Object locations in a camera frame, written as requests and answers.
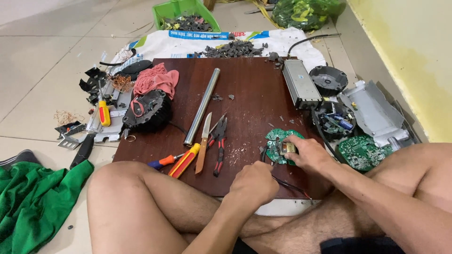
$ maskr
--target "screwdriver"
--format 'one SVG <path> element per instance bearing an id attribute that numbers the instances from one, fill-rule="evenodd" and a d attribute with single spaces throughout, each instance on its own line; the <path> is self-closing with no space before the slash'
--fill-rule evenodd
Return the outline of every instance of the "screwdriver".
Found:
<path id="1" fill-rule="evenodd" d="M 150 167 L 153 167 L 156 170 L 159 170 L 161 168 L 163 168 L 163 166 L 166 166 L 168 164 L 172 164 L 174 163 L 177 159 L 179 159 L 180 157 L 182 157 L 184 154 L 178 155 L 178 156 L 174 156 L 174 155 L 170 155 L 164 159 L 161 160 L 153 160 L 150 163 L 148 163 L 147 165 Z"/>
<path id="2" fill-rule="evenodd" d="M 201 145 L 198 143 L 195 143 L 190 150 L 188 150 L 182 158 L 174 165 L 174 167 L 169 171 L 168 175 L 172 178 L 179 178 L 180 175 L 187 169 L 188 166 L 190 166 L 190 163 L 193 161 L 193 159 L 196 157 L 196 155 L 199 152 L 199 149 L 201 148 Z"/>
<path id="3" fill-rule="evenodd" d="M 102 126 L 110 126 L 110 111 L 107 108 L 107 102 L 104 101 L 104 96 L 102 95 L 102 87 L 100 86 L 100 80 L 99 80 L 99 117 L 100 117 L 100 123 Z"/>

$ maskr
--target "white plastic sack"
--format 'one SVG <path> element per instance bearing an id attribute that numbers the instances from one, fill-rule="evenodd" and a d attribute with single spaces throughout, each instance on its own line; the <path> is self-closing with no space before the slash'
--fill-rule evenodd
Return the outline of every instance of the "white plastic sack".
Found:
<path id="1" fill-rule="evenodd" d="M 148 34 L 138 41 L 132 42 L 126 48 L 135 48 L 137 54 L 145 60 L 154 58 L 187 58 L 194 52 L 205 51 L 206 46 L 216 47 L 227 44 L 229 32 L 222 33 L 202 33 L 184 31 L 156 31 Z M 276 52 L 280 56 L 287 56 L 287 51 L 294 43 L 306 39 L 302 30 L 287 28 L 285 30 L 271 30 L 262 32 L 234 32 L 236 39 L 253 40 L 254 48 L 261 48 L 262 43 L 268 43 L 268 48 L 262 51 L 262 57 L 270 52 Z M 326 65 L 322 53 L 315 49 L 310 42 L 304 42 L 295 46 L 291 51 L 291 56 L 296 56 L 303 60 L 307 71 L 311 71 L 316 66 Z M 118 61 L 115 56 L 112 63 Z M 124 66 L 119 66 L 110 70 L 115 73 Z"/>

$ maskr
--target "pink cloth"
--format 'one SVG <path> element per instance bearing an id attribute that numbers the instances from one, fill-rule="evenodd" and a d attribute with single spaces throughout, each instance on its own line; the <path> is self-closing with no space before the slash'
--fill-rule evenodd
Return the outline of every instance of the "pink cloth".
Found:
<path id="1" fill-rule="evenodd" d="M 174 88 L 179 81 L 179 72 L 176 70 L 167 71 L 164 63 L 160 63 L 152 69 L 146 69 L 138 75 L 135 85 L 133 87 L 133 96 L 135 97 L 130 102 L 135 116 L 140 117 L 143 115 L 143 105 L 137 101 L 137 97 L 141 94 L 147 94 L 154 89 L 162 89 L 168 94 L 168 97 L 172 100 L 174 97 Z M 134 110 L 134 103 L 140 106 L 141 114 L 136 114 Z"/>

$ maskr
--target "green plastic bag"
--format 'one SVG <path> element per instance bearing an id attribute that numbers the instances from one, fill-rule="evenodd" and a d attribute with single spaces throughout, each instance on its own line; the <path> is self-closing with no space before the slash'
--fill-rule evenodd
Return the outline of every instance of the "green plastic bag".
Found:
<path id="1" fill-rule="evenodd" d="M 284 28 L 320 29 L 329 16 L 340 15 L 344 8 L 338 0 L 279 0 L 272 19 Z"/>

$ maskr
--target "wooden knife handle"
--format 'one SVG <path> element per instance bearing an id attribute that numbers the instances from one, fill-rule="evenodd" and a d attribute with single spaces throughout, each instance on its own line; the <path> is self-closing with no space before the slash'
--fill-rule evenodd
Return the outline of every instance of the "wooden knife handle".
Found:
<path id="1" fill-rule="evenodd" d="M 206 149 L 207 149 L 207 138 L 203 137 L 201 141 L 201 148 L 198 153 L 198 160 L 196 161 L 196 171 L 195 174 L 200 174 L 202 172 L 202 168 L 204 167 L 204 158 L 206 157 Z"/>

